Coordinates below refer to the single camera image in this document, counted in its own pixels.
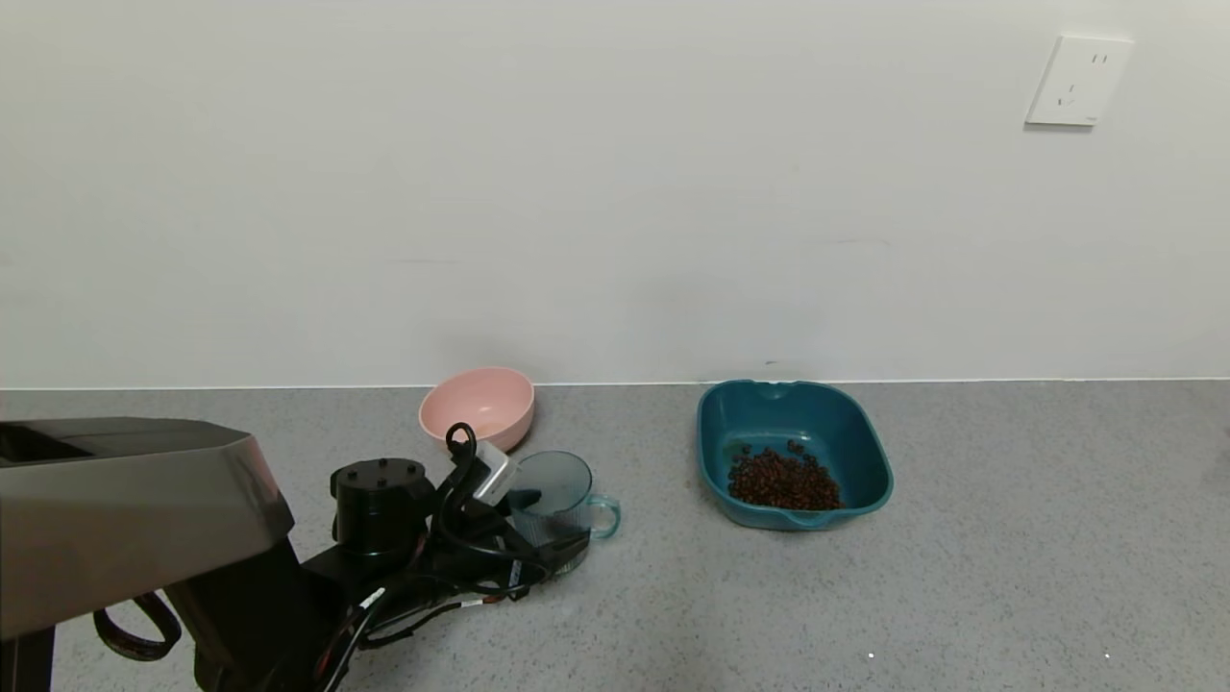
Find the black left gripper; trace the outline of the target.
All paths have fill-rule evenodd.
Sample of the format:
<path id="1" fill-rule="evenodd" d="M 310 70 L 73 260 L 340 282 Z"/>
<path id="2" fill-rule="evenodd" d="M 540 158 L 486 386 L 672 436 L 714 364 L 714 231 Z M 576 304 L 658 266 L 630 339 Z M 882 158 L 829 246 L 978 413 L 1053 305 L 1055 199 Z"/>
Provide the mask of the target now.
<path id="1" fill-rule="evenodd" d="M 506 494 L 510 516 L 539 516 L 541 500 L 540 489 Z M 546 565 L 579 565 L 589 549 L 590 530 L 561 533 L 536 554 L 503 506 L 448 501 L 435 510 L 435 538 L 445 553 L 442 570 L 448 583 L 486 597 L 518 600 L 546 578 Z"/>

